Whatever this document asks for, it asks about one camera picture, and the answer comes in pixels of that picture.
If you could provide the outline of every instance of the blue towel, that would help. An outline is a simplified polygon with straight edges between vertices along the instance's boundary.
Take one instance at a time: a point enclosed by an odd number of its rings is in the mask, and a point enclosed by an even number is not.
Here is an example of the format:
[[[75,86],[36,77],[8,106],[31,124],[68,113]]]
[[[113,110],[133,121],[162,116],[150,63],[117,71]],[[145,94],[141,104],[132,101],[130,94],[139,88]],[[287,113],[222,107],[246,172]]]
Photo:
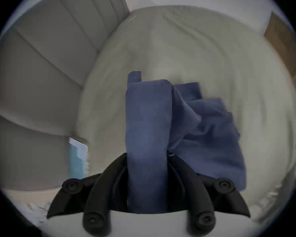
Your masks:
[[[128,75],[126,151],[128,211],[167,211],[167,154],[196,172],[228,178],[246,187],[239,133],[220,98],[202,99],[198,83],[173,86],[167,80],[141,81]]]

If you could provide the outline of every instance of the white bed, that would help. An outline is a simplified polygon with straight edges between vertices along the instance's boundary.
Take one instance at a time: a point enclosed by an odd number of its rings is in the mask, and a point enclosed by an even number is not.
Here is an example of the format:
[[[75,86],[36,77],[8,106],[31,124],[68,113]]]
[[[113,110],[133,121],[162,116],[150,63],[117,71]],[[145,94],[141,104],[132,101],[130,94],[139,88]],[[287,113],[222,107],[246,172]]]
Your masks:
[[[296,159],[296,93],[271,45],[238,21],[186,6],[131,12],[103,48],[80,102],[77,136],[89,146],[91,174],[125,152],[127,75],[173,84],[197,81],[221,97],[241,134],[250,206],[281,182]]]

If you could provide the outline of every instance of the folded blue fabric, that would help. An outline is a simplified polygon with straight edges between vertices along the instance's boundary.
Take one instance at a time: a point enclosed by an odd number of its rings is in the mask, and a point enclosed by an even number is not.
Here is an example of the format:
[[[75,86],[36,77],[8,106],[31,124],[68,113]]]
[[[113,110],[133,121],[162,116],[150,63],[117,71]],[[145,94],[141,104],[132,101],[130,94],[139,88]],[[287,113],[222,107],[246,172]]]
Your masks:
[[[220,98],[202,99],[198,83],[173,86],[167,80],[141,81],[128,75],[126,151],[128,211],[167,211],[167,154],[196,172],[228,178],[246,187],[239,133]]]

